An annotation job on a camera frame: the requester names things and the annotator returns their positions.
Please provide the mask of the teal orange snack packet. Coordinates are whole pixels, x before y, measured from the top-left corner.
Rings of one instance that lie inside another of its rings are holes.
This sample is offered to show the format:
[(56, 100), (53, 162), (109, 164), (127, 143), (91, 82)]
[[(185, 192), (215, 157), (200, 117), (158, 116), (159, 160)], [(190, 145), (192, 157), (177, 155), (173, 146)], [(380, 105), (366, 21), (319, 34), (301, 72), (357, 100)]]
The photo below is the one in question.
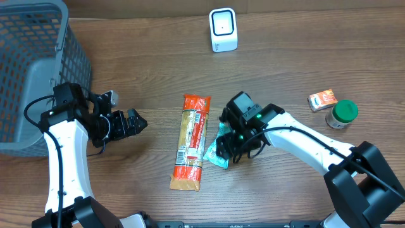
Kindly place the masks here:
[(208, 147), (207, 152), (203, 156), (204, 160), (208, 160), (212, 164), (217, 165), (217, 166), (219, 166), (221, 168), (224, 168), (224, 169), (228, 168), (229, 160), (226, 160), (226, 159), (224, 159), (224, 158), (222, 158), (222, 157), (220, 157), (220, 156), (218, 156), (216, 154), (216, 152), (217, 152), (216, 140), (220, 136), (224, 136), (225, 134), (227, 134), (229, 132), (230, 132), (230, 128), (225, 123), (220, 122), (216, 138), (211, 143), (211, 145)]

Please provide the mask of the long red orange spaghetti pack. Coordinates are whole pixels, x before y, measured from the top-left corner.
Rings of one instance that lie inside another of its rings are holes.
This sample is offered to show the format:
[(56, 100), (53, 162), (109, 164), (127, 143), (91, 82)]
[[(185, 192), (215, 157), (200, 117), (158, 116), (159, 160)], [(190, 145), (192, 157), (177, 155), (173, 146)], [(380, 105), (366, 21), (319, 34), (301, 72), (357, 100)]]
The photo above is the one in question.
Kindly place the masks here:
[(211, 97), (196, 94), (184, 95), (180, 135), (170, 189), (200, 190), (210, 102)]

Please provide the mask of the small orange snack box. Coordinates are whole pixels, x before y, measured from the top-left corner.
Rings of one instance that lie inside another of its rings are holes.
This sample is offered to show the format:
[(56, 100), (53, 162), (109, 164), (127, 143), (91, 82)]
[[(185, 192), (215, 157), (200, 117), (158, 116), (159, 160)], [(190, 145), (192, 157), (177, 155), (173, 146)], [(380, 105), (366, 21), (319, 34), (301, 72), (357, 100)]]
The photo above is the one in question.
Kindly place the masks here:
[(312, 111), (320, 111), (329, 108), (338, 103), (333, 90), (327, 89), (325, 91), (311, 94), (308, 98), (308, 103)]

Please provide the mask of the green lid white jar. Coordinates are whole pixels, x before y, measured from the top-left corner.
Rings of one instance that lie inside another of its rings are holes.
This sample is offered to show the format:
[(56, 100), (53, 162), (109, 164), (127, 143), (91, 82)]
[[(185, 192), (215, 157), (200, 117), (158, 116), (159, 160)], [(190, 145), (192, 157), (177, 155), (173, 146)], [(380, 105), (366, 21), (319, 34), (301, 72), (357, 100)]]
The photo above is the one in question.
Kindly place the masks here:
[(351, 100), (341, 100), (326, 114), (325, 120), (330, 127), (343, 129), (357, 118), (358, 113), (356, 103)]

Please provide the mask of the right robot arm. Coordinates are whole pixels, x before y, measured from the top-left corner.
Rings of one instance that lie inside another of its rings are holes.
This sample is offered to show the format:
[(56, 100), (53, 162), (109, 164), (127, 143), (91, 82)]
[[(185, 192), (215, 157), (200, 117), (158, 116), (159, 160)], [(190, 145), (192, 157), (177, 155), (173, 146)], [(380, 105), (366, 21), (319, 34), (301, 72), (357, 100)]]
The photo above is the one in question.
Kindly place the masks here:
[(404, 203), (404, 188), (373, 144), (336, 141), (298, 122), (283, 108), (261, 107), (241, 91), (224, 107), (220, 122), (230, 132), (216, 140), (216, 154), (238, 163), (269, 145), (319, 172), (335, 208), (319, 227), (380, 227)]

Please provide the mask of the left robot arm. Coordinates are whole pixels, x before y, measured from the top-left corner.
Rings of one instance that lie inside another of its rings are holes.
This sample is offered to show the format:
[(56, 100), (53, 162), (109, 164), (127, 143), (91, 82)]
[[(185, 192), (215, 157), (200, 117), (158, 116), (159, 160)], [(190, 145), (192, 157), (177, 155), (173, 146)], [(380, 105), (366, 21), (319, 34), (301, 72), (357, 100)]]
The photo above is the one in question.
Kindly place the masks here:
[(49, 194), (45, 215), (32, 227), (156, 227), (146, 212), (118, 218), (94, 197), (89, 180), (87, 143), (107, 143), (141, 133), (147, 121), (134, 109), (113, 111), (118, 96), (84, 94), (79, 84), (65, 82), (53, 89), (55, 106), (34, 122), (49, 153)]

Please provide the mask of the white barcode scanner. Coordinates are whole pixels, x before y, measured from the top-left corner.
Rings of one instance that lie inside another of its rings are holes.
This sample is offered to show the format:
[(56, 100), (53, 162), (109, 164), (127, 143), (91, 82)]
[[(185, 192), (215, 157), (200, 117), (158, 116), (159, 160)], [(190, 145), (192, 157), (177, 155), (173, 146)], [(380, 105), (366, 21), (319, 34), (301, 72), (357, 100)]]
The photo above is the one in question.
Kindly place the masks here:
[(209, 13), (209, 27), (213, 52), (220, 53), (237, 49), (237, 21), (232, 8), (213, 9)]

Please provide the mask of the grey plastic mesh basket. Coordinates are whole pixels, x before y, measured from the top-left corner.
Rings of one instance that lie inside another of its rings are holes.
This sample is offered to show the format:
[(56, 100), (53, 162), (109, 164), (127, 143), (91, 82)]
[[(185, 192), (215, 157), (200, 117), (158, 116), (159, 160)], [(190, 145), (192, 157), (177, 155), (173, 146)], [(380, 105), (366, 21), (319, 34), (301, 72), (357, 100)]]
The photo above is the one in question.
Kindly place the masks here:
[(64, 82), (90, 88), (90, 61), (63, 1), (1, 2), (1, 153), (47, 156), (42, 133), (23, 115)]

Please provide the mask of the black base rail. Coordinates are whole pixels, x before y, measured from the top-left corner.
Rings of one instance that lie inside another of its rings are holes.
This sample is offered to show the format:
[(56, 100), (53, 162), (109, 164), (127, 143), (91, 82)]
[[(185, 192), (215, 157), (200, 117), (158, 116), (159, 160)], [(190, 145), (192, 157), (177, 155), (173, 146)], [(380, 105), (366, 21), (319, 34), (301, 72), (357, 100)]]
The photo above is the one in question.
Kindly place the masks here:
[(184, 223), (182, 221), (147, 222), (147, 228), (321, 228), (319, 220), (293, 220), (284, 223)]

